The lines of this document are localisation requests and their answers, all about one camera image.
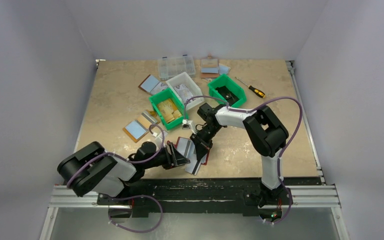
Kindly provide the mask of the red card holder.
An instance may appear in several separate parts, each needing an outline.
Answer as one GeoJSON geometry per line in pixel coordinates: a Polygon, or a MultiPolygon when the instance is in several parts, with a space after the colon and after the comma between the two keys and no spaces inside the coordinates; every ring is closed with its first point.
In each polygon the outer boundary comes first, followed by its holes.
{"type": "Polygon", "coordinates": [[[175,144],[176,149],[183,154],[186,158],[190,160],[191,164],[196,163],[197,154],[195,151],[195,145],[189,138],[178,137],[177,142],[175,144]]]}

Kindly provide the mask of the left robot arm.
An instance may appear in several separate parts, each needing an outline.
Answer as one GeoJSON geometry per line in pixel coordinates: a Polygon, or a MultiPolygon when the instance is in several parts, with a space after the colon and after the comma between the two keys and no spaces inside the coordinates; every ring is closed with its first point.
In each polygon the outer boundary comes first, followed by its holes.
{"type": "Polygon", "coordinates": [[[127,187],[144,177],[146,170],[157,167],[170,170],[189,163],[171,142],[158,149],[155,143],[146,141],[135,153],[123,158],[105,151],[94,141],[62,160],[57,172],[78,197],[96,192],[122,205],[129,199],[127,187]]]}

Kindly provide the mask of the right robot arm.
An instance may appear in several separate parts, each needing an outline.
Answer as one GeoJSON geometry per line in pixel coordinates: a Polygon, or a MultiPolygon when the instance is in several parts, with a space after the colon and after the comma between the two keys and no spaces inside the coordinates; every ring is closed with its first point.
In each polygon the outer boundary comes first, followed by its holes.
{"type": "Polygon", "coordinates": [[[268,204],[280,198],[282,177],[281,154],[287,145],[289,132],[268,106],[257,110],[233,108],[224,104],[211,107],[205,103],[197,111],[205,121],[203,127],[190,136],[201,160],[213,147],[213,138],[221,128],[244,129],[252,146],[261,156],[262,177],[260,196],[268,204]]]}

